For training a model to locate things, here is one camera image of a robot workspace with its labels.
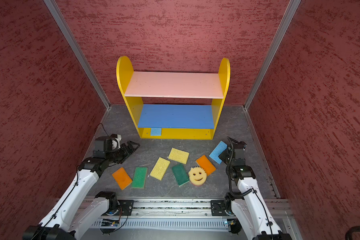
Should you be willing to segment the blue sponge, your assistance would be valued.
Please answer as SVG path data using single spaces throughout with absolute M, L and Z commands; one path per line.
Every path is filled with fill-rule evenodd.
M 162 135 L 162 129 L 161 128 L 151 128 L 151 136 L 157 137 Z
M 223 161 L 219 158 L 219 155 L 227 149 L 227 146 L 228 145 L 226 143 L 220 141 L 214 150 L 209 154 L 209 157 L 220 165 Z

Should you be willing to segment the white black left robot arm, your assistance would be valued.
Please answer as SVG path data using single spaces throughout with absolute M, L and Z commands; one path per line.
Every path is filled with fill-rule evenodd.
M 140 144 L 121 142 L 121 135 L 99 137 L 95 140 L 92 157 L 84 159 L 77 167 L 76 175 L 63 196 L 52 210 L 36 226 L 29 226 L 23 233 L 24 240 L 79 240 L 101 216 L 130 216 L 133 200 L 125 204 L 118 201 L 115 192 L 101 191 L 80 214 L 79 207 L 92 186 L 104 171 L 113 165 L 122 164 Z

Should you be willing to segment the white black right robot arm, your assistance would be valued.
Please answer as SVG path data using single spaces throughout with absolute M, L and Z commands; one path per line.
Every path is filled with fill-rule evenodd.
M 219 155 L 226 164 L 229 192 L 226 209 L 235 215 L 248 240 L 290 240 L 276 223 L 260 192 L 253 169 L 246 164 L 247 144 L 228 137 L 227 148 Z

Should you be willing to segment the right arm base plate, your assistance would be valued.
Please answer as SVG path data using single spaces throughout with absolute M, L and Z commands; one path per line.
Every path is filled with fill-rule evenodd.
M 231 211 L 225 200 L 211 200 L 211 214 L 214 217 L 229 216 Z

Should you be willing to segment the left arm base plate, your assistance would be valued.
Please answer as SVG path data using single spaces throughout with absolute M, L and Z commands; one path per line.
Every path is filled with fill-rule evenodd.
M 103 216 L 130 216 L 132 214 L 134 200 L 110 201 L 109 209 Z

